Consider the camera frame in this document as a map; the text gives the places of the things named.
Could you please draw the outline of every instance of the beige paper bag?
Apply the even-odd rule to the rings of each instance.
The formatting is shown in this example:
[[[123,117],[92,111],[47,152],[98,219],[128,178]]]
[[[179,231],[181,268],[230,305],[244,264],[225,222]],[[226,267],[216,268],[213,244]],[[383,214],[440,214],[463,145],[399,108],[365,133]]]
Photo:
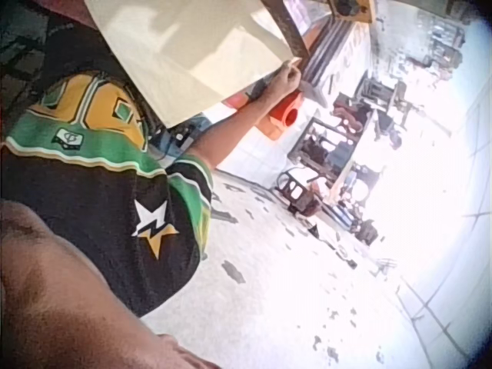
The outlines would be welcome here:
[[[170,128],[292,54],[259,0],[85,0],[111,50]]]

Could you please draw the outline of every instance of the orange object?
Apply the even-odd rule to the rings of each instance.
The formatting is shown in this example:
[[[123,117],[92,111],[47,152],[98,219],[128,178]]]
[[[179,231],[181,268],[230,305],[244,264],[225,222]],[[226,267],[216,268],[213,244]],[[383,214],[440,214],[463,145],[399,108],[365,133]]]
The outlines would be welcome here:
[[[295,123],[302,101],[302,93],[295,90],[271,109],[268,116],[261,119],[256,128],[272,141],[277,141],[285,130]]]

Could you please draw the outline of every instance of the white star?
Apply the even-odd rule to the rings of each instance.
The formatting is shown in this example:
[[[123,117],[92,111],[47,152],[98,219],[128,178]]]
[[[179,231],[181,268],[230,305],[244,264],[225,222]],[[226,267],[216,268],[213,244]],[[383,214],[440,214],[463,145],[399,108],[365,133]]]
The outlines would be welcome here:
[[[156,221],[155,229],[159,229],[160,227],[162,227],[165,222],[167,205],[168,202],[164,201],[161,206],[155,209],[155,211],[150,212],[137,200],[135,200],[135,207],[137,208],[138,219],[140,219],[140,223],[137,224],[137,227],[135,228],[135,232],[132,234],[132,236],[136,236],[143,227],[149,225],[153,221]]]

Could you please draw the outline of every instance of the green stripe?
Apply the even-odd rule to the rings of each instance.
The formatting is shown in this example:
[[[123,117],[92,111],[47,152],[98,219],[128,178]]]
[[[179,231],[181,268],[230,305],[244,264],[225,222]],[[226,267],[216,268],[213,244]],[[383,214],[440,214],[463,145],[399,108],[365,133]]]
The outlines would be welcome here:
[[[208,183],[211,184],[211,188],[210,190],[212,190],[213,188],[213,184],[214,184],[214,181],[212,179],[212,173],[210,172],[210,169],[208,168],[208,166],[202,161],[200,160],[199,158],[197,158],[196,156],[193,156],[193,155],[188,155],[186,153],[184,153],[183,155],[181,155],[179,158],[177,158],[175,160],[175,162],[179,162],[180,160],[189,160],[189,161],[194,161],[195,163],[197,163],[198,165],[200,165],[202,167],[202,169],[204,170],[205,174],[207,175],[207,179],[208,179]]]
[[[210,208],[201,200],[201,193],[194,185],[181,180],[179,177],[168,178],[168,183],[183,198],[191,217],[194,236],[200,250],[203,251],[208,235]]]
[[[84,136],[80,150],[64,150],[60,144],[52,142],[60,128]],[[131,161],[143,173],[161,169],[159,163],[135,147],[123,134],[102,130],[91,131],[79,125],[68,125],[49,118],[41,118],[28,111],[21,116],[9,136],[24,148],[59,151],[68,157],[103,158],[115,164]]]

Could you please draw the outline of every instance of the star logo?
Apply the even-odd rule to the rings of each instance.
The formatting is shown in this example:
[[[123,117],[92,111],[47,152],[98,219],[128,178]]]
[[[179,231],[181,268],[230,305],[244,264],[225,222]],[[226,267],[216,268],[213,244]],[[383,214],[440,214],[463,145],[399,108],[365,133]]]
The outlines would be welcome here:
[[[159,251],[161,250],[161,239],[166,234],[179,233],[174,225],[165,223],[167,200],[162,203],[155,211],[149,211],[142,204],[135,200],[135,208],[137,209],[140,223],[137,224],[135,232],[131,236],[139,238],[147,238],[147,242],[151,247],[156,259],[159,259]]]

